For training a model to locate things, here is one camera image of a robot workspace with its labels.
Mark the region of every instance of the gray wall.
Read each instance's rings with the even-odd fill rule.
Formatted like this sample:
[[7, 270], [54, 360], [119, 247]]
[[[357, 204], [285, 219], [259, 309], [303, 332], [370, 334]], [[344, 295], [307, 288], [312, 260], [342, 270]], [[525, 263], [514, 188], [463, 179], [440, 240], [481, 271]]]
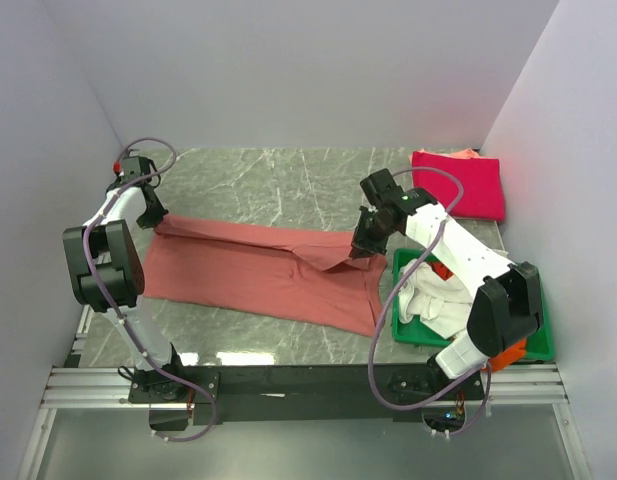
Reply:
[[595, 478], [617, 479], [617, 0], [562, 0], [486, 141]]
[[124, 141], [479, 147], [557, 0], [45, 0]]
[[0, 480], [79, 318], [61, 232], [103, 199], [119, 148], [43, 5], [0, 0]]

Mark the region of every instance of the white towel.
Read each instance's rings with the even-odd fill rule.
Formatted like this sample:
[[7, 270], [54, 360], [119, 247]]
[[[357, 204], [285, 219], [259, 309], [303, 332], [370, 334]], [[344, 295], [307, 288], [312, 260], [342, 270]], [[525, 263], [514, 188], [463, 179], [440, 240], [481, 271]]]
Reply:
[[[400, 270], [403, 275], [415, 260]], [[448, 280], [422, 263], [399, 290], [399, 321], [409, 323], [413, 315], [443, 338], [466, 328], [472, 298], [463, 283], [452, 276]]]

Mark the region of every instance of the purple cable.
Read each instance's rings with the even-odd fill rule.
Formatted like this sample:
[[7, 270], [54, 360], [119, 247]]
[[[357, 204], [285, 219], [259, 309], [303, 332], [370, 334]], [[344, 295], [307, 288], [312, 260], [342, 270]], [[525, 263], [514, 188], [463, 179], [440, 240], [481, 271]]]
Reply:
[[185, 385], [186, 387], [192, 388], [193, 390], [201, 393], [204, 397], [208, 399], [208, 401], [212, 405], [212, 415], [211, 415], [210, 421], [208, 422], [208, 425], [206, 425], [206, 427], [203, 430], [201, 430], [199, 433], [196, 433], [195, 435], [191, 435], [189, 437], [169, 437], [167, 435], [164, 435], [163, 433], [155, 432], [156, 436], [158, 436], [159, 438], [163, 438], [165, 441], [168, 441], [168, 442], [189, 442], [192, 440], [196, 440], [199, 437], [202, 437], [203, 435], [205, 435], [213, 427], [213, 425], [217, 422], [218, 412], [217, 412], [217, 404], [215, 402], [215, 399], [210, 393], [208, 393], [206, 390], [201, 388], [199, 385], [195, 385], [194, 383], [189, 382], [188, 380], [184, 380], [183, 378], [179, 378], [176, 375], [168, 373], [155, 363], [155, 361], [152, 359], [152, 357], [148, 353], [148, 350], [144, 348], [139, 338], [137, 338], [137, 335], [135, 334], [134, 330], [130, 326], [130, 323], [125, 321], [126, 316], [122, 313], [121, 309], [119, 308], [119, 305], [117, 305], [115, 300], [112, 298], [112, 295], [110, 295], [110, 292], [106, 288], [106, 285], [104, 284], [104, 281], [102, 280], [101, 275], [97, 271], [97, 267], [95, 266], [95, 261], [93, 260], [90, 254], [90, 234], [92, 233], [93, 229], [103, 221], [106, 215], [108, 215], [108, 213], [110, 212], [110, 209], [119, 199], [119, 196], [123, 194], [126, 190], [128, 190], [129, 188], [134, 187], [139, 182], [143, 182], [144, 180], [150, 180], [151, 178], [157, 175], [161, 175], [165, 173], [166, 171], [170, 170], [177, 160], [177, 151], [171, 144], [169, 144], [168, 142], [164, 140], [160, 140], [159, 138], [143, 137], [138, 140], [135, 140], [134, 142], [129, 143], [121, 151], [115, 163], [121, 161], [124, 158], [124, 155], [126, 155], [128, 150], [130, 150], [132, 146], [140, 142], [144, 142], [144, 141], [153, 141], [153, 142], [161, 143], [162, 145], [166, 146], [171, 152], [170, 158], [168, 159], [166, 164], [160, 169], [158, 169], [157, 171], [147, 174], [147, 175], [142, 175], [141, 177], [135, 178], [131, 182], [128, 182], [126, 185], [122, 186], [116, 192], [116, 194], [110, 199], [110, 201], [104, 205], [104, 208], [102, 209], [102, 213], [97, 215], [95, 219], [90, 223], [90, 225], [86, 227], [86, 230], [84, 231], [82, 243], [84, 247], [84, 254], [86, 255], [86, 262], [88, 263], [88, 268], [90, 269], [90, 273], [95, 279], [95, 282], [97, 283], [97, 286], [99, 287], [99, 290], [101, 290], [102, 295], [104, 296], [108, 304], [112, 307], [114, 312], [117, 314], [117, 318], [119, 318], [119, 320], [124, 321], [122, 323], [124, 330], [126, 330], [128, 337], [130, 337], [130, 340], [135, 345], [137, 350], [141, 352], [142, 356], [144, 356], [144, 358], [146, 359], [146, 362], [148, 362], [148, 364], [152, 368], [154, 368], [155, 371], [159, 373], [160, 375], [162, 375], [163, 377], [169, 380], [172, 380], [173, 382], [180, 383], [181, 385]]
[[[457, 189], [458, 189], [457, 196], [446, 207], [446, 213], [449, 213], [455, 207], [455, 205], [457, 205], [457, 203], [459, 203], [459, 200], [461, 200], [461, 197], [464, 194], [464, 187], [463, 187], [463, 185], [461, 184], [461, 182], [456, 177], [454, 177], [453, 175], [449, 174], [448, 172], [444, 172], [443, 170], [439, 170], [438, 168], [434, 168], [434, 167], [408, 167], [408, 168], [396, 171], [395, 173], [393, 173], [393, 177], [396, 177], [397, 175], [401, 175], [403, 173], [412, 172], [412, 171], [415, 171], [415, 170], [428, 170], [428, 171], [431, 171], [431, 172], [438, 173], [440, 175], [443, 175], [443, 176], [449, 178], [450, 180], [452, 180], [455, 183], [455, 185], [457, 185]], [[426, 405], [428, 405], [428, 404], [434, 402], [435, 400], [438, 400], [439, 398], [443, 397], [446, 393], [448, 393], [449, 391], [451, 391], [452, 389], [454, 389], [455, 387], [460, 385], [462, 382], [467, 380], [471, 375], [473, 375], [474, 373], [478, 372], [482, 368], [481, 366], [477, 366], [477, 367], [472, 368], [470, 371], [464, 373], [462, 376], [460, 376], [459, 378], [455, 379], [452, 383], [450, 383], [449, 385], [447, 385], [446, 387], [444, 387], [443, 389], [441, 389], [440, 391], [438, 391], [434, 395], [428, 397], [425, 400], [422, 400], [420, 402], [413, 403], [413, 404], [410, 404], [410, 405], [398, 405], [396, 403], [391, 403], [388, 400], [386, 400], [381, 395], [381, 392], [379, 392], [379, 389], [377, 388], [377, 382], [375, 380], [375, 351], [377, 350], [377, 342], [379, 341], [379, 335], [381, 334], [381, 330], [384, 328], [384, 325], [386, 323], [386, 317], [388, 315], [388, 310], [390, 309], [390, 307], [392, 305], [392, 302], [394, 301], [395, 297], [399, 293], [399, 290], [404, 285], [404, 283], [406, 283], [406, 281], [414, 273], [414, 271], [417, 270], [417, 268], [426, 260], [428, 255], [430, 255], [430, 253], [434, 250], [434, 248], [437, 246], [437, 244], [441, 240], [441, 237], [443, 236], [443, 233], [444, 233], [444, 231], [446, 229], [446, 221], [447, 221], [447, 219], [441, 222], [441, 224], [439, 225], [439, 229], [437, 230], [437, 234], [435, 235], [435, 238], [433, 239], [431, 244], [428, 246], [428, 248], [426, 248], [426, 250], [424, 250], [424, 252], [421, 254], [421, 256], [406, 271], [406, 273], [404, 273], [404, 275], [399, 279], [399, 281], [397, 282], [395, 287], [392, 289], [392, 291], [388, 295], [388, 299], [384, 303], [384, 305], [383, 305], [383, 307], [381, 309], [381, 313], [379, 314], [379, 318], [377, 319], [377, 326], [375, 327], [375, 333], [372, 336], [372, 340], [370, 342], [370, 352], [368, 354], [368, 383], [370, 384], [370, 389], [372, 390], [372, 393], [375, 396], [375, 398], [377, 399], [377, 401], [381, 405], [383, 405], [384, 407], [390, 408], [391, 410], [396, 410], [396, 411], [403, 412], [403, 411], [417, 410], [419, 408], [425, 407]], [[475, 422], [475, 420], [477, 420], [477, 418], [479, 418], [481, 416], [481, 414], [482, 414], [482, 412], [483, 412], [483, 410], [484, 410], [484, 408], [486, 406], [486, 403], [488, 401], [488, 396], [490, 394], [490, 383], [491, 383], [491, 372], [492, 372], [492, 369], [491, 369], [491, 366], [490, 366], [489, 362], [487, 362], [486, 368], [488, 370], [488, 378], [487, 378], [487, 381], [486, 381], [486, 391], [485, 391], [484, 399], [481, 402], [481, 405], [479, 406], [479, 410], [477, 410], [477, 413], [475, 414], [475, 416], [473, 418], [470, 419], [469, 422], [465, 423], [459, 430], [456, 430], [454, 432], [449, 432], [449, 435], [457, 435], [457, 434], [465, 431], [467, 428], [469, 428]]]

